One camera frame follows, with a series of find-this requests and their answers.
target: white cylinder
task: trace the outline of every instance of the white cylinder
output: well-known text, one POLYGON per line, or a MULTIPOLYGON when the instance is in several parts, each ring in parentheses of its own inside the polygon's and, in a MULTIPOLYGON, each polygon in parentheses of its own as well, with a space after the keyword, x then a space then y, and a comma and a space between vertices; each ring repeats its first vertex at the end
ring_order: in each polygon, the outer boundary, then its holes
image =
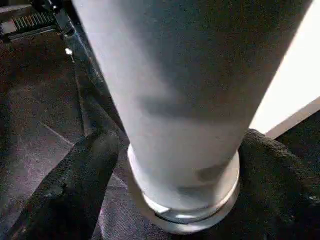
POLYGON ((175 210, 219 205, 237 181, 234 156, 298 12, 281 14, 291 6, 266 2, 252 14, 241 1, 74 4, 131 141, 142 192, 175 210))

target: white wall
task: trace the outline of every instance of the white wall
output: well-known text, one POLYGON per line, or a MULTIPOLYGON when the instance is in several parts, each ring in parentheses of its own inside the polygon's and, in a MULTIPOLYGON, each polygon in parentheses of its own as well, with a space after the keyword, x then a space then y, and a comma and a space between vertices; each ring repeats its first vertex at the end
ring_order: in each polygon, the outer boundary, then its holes
POLYGON ((315 0, 250 128, 276 138, 320 110, 320 0, 315 0))

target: metal base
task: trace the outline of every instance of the metal base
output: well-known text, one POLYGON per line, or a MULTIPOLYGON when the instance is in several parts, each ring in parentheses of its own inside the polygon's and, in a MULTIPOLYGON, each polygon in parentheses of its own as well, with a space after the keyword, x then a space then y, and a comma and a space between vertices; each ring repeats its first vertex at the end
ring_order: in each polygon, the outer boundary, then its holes
POLYGON ((212 208, 206 208, 187 213, 162 207, 146 197, 137 185, 131 168, 128 174, 128 186, 136 206, 145 217, 164 231, 180 235, 200 232, 218 224, 230 213, 240 191, 238 176, 234 187, 222 201, 218 210, 213 211, 212 208))

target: gray tube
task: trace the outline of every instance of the gray tube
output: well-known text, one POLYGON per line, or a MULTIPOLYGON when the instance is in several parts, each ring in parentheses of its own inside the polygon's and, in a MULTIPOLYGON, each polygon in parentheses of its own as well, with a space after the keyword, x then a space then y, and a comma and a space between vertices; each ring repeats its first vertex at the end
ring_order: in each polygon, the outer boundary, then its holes
POLYGON ((309 3, 74 1, 148 199, 194 211, 230 194, 234 156, 309 3))

